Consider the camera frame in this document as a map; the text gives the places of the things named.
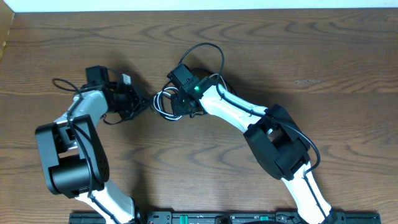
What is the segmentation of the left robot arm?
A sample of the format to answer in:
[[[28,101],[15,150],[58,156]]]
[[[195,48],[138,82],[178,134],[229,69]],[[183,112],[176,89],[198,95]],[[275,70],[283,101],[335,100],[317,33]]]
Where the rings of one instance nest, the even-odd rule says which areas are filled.
[[[111,180],[106,153],[96,132],[107,114],[132,120],[148,107],[131,77],[104,66],[86,69],[86,83],[53,78],[73,93],[71,106],[55,121],[35,130],[44,179],[54,195],[89,205],[106,223],[147,223],[147,215]]]

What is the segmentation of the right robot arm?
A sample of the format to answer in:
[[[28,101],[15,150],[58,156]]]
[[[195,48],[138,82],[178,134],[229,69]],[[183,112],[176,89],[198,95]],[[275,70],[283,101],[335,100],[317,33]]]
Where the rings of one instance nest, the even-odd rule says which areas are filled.
[[[177,89],[172,97],[174,114],[201,111],[242,131],[259,165],[287,187],[299,217],[307,223],[332,222],[333,209],[312,174],[320,164],[320,152],[283,107],[245,101],[231,93],[216,74],[169,80]]]

